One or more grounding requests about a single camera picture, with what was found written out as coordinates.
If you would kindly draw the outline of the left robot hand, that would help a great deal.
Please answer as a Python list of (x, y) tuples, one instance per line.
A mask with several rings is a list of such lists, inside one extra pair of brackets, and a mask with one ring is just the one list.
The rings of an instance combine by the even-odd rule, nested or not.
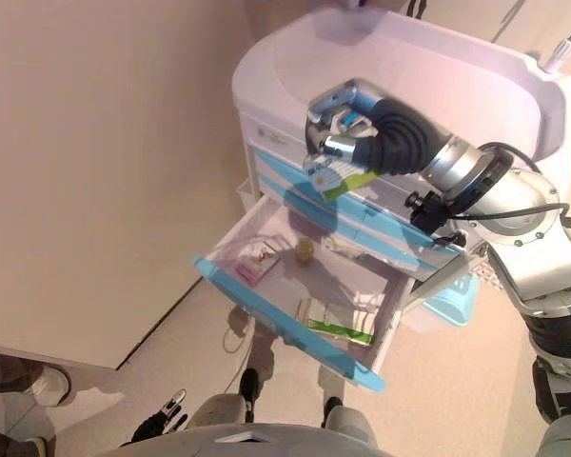
[(186, 396), (185, 389), (173, 393), (156, 413), (135, 429), (129, 442), (132, 444), (164, 434), (167, 424), (181, 411)]

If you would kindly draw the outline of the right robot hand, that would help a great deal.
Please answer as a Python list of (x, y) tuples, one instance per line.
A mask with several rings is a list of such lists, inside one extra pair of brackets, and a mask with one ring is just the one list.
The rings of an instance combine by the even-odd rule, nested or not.
[[(341, 109), (366, 118), (376, 130), (354, 137), (332, 131)], [(406, 175), (425, 169), (447, 145), (452, 133), (386, 90), (354, 78), (311, 100), (305, 140), (311, 154), (331, 156), (380, 174)]]

